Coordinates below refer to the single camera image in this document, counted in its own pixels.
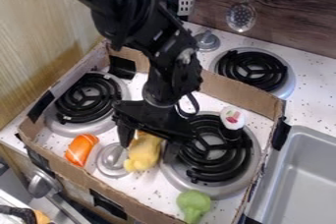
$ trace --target orange object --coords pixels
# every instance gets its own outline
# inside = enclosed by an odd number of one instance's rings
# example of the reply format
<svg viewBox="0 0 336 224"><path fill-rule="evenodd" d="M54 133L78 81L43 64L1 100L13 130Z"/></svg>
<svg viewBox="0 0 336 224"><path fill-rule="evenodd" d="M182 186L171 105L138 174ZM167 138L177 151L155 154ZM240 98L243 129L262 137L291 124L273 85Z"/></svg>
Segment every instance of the orange object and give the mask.
<svg viewBox="0 0 336 224"><path fill-rule="evenodd" d="M70 143L65 157L73 164L84 167L89 153L97 143L99 143L99 138L94 135L78 135Z"/></svg>

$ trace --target speckled countertop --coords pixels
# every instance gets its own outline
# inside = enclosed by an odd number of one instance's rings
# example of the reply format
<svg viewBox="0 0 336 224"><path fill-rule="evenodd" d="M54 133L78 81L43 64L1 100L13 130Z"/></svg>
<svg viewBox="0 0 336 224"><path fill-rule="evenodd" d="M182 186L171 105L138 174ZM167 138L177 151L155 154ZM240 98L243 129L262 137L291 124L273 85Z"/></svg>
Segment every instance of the speckled countertop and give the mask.
<svg viewBox="0 0 336 224"><path fill-rule="evenodd" d="M193 24L185 24L185 26L191 29L193 34L205 30L205 28ZM285 113L287 123L307 126L328 135L336 136L336 117L334 116L336 115L336 60L229 32L215 29L213 32L220 37L221 46L211 53L198 54L198 58L205 69L218 54L236 47L256 47L279 55L292 66L297 80L294 92L287 98ZM137 74L131 82L127 82L131 89L132 99L140 99L140 90L134 87L143 84L145 79L146 75ZM203 111L219 111L227 105L201 93L196 93L196 99ZM187 101L184 102L184 106L188 108ZM23 153L26 153L24 145L14 137L14 133L17 132L17 127L24 119L27 111L19 115L0 133L1 142ZM264 149L272 122L252 112L246 111L246 113L248 116L247 125L257 137L261 148ZM115 129L98 137L100 138L98 149L118 140ZM43 146L61 156L63 156L70 141L70 139L55 136L47 129L39 135L39 142ZM183 218L183 213L175 204L175 198L179 191L169 184L158 167L145 173L134 173L119 180L103 176L95 169L93 158L89 159L85 169L114 189L136 198L141 203L177 218ZM244 192L241 192L237 196L215 201L211 211L202 218L201 223L231 223L241 205L243 196Z"/></svg>

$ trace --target wall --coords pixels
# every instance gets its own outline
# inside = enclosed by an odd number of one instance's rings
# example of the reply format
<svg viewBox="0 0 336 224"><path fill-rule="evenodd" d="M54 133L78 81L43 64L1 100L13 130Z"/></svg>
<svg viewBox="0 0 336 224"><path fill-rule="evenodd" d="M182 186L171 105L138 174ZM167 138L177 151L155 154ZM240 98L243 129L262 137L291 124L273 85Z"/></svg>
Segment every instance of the wall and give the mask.
<svg viewBox="0 0 336 224"><path fill-rule="evenodd" d="M0 0L0 129L98 38L76 0Z"/></svg>
<svg viewBox="0 0 336 224"><path fill-rule="evenodd" d="M233 32L228 8L242 0L196 0L191 22ZM255 27L243 35L336 58L336 0L251 0Z"/></svg>

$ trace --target hanging utensil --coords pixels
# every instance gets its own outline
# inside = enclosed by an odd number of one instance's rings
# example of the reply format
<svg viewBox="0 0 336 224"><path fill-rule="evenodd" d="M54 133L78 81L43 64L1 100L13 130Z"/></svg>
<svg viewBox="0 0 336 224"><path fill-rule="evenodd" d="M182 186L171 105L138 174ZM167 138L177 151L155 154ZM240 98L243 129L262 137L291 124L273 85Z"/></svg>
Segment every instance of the hanging utensil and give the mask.
<svg viewBox="0 0 336 224"><path fill-rule="evenodd" d="M179 0L178 16L189 16L194 11L195 0Z"/></svg>
<svg viewBox="0 0 336 224"><path fill-rule="evenodd" d="M250 0L234 4L226 14L229 27L238 32L250 30L256 21L256 11Z"/></svg>

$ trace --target sink basin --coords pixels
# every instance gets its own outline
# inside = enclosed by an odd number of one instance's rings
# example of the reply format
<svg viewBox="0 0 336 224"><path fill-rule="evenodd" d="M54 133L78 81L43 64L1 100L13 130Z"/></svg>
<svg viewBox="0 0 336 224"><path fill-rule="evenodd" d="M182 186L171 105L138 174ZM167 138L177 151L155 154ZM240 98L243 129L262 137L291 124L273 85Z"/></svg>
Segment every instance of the sink basin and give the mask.
<svg viewBox="0 0 336 224"><path fill-rule="evenodd" d="M335 223L336 139L292 127L270 154L247 216L262 224Z"/></svg>

